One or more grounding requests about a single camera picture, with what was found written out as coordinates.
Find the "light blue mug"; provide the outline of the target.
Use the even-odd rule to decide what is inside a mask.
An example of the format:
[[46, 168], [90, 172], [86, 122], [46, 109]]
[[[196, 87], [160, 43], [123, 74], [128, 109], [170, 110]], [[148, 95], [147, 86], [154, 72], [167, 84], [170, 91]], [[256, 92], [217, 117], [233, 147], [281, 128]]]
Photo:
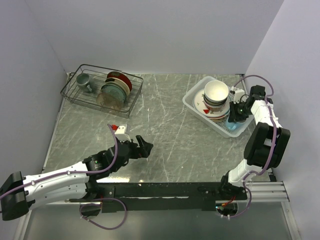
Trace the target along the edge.
[[238, 129], [239, 127], [241, 127], [246, 121], [238, 121], [238, 122], [229, 122], [229, 119], [227, 119], [225, 121], [225, 127], [229, 130], [229, 131], [234, 131], [236, 129]]

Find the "red rimmed bottom plate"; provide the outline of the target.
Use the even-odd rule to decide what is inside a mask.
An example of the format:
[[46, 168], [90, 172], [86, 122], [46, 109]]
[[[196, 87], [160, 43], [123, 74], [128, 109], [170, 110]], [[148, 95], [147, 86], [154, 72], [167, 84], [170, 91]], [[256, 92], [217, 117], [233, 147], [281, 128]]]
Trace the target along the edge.
[[221, 108], [208, 108], [205, 104], [199, 104], [195, 109], [204, 117], [218, 122], [221, 119], [226, 118], [230, 113], [230, 108], [227, 105], [224, 105]]

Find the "dark striped bottom bowl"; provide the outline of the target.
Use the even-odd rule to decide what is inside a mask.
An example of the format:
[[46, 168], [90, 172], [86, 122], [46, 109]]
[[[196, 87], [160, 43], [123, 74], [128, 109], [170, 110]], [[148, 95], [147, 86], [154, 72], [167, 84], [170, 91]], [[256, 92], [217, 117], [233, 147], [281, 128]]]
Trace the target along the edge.
[[208, 104], [210, 104], [210, 105], [219, 106], [219, 105], [222, 105], [223, 103], [226, 103], [226, 101], [228, 100], [228, 98], [225, 98], [225, 99], [223, 99], [223, 100], [221, 100], [221, 101], [212, 101], [212, 100], [210, 100], [209, 98], [207, 98], [206, 95], [204, 95], [204, 96], [203, 96], [203, 100], [204, 100], [205, 102], [207, 102]]

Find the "white top bowl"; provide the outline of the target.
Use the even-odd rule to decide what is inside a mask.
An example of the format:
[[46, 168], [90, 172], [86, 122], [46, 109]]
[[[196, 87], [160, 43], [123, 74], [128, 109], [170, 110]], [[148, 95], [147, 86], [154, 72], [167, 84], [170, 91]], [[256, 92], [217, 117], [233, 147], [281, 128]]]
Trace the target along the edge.
[[221, 107], [208, 107], [207, 106], [207, 109], [209, 111], [209, 113], [213, 114], [215, 112], [222, 112], [224, 110], [224, 106], [221, 106]]

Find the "white light blue bowl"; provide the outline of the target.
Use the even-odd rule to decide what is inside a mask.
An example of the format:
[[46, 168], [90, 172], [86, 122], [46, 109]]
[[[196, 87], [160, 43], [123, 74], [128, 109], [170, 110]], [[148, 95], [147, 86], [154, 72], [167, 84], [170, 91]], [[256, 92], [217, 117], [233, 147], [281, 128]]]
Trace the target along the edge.
[[222, 81], [212, 80], [205, 85], [204, 95], [213, 103], [224, 102], [229, 95], [229, 88]]

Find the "white watermelon pattern plate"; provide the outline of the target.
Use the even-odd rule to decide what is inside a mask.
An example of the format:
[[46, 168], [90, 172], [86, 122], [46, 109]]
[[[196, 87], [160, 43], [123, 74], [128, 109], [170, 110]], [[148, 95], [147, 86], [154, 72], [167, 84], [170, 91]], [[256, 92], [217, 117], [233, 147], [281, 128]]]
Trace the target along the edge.
[[[231, 98], [228, 97], [228, 100], [225, 102], [225, 105], [227, 105], [228, 107], [230, 107], [230, 100]], [[204, 89], [199, 90], [194, 96], [193, 107], [196, 109], [196, 106], [198, 106], [199, 104], [204, 105]]]

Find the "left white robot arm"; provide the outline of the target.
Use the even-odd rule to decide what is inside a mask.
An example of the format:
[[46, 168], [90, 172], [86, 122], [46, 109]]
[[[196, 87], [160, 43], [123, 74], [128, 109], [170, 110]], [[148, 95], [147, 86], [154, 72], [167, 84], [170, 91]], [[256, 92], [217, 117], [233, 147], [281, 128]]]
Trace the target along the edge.
[[99, 195], [99, 188], [93, 183], [117, 172], [130, 159], [149, 157], [153, 144], [140, 135], [136, 140], [117, 139], [113, 147], [52, 172], [28, 176], [23, 176], [20, 171], [11, 173], [0, 187], [2, 220], [18, 219], [31, 208], [62, 199], [94, 201]]

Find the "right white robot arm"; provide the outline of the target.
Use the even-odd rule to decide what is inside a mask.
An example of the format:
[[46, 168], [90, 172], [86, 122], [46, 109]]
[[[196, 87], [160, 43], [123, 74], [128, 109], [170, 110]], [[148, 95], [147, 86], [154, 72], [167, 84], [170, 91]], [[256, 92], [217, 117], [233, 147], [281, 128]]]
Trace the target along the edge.
[[236, 100], [229, 104], [227, 122], [237, 124], [253, 116], [255, 129], [245, 146], [243, 160], [221, 178], [218, 192], [226, 200], [244, 193], [244, 185], [253, 177], [278, 167], [291, 136], [291, 132], [280, 125], [265, 87], [251, 87], [245, 100], [239, 89], [232, 87], [231, 91]]

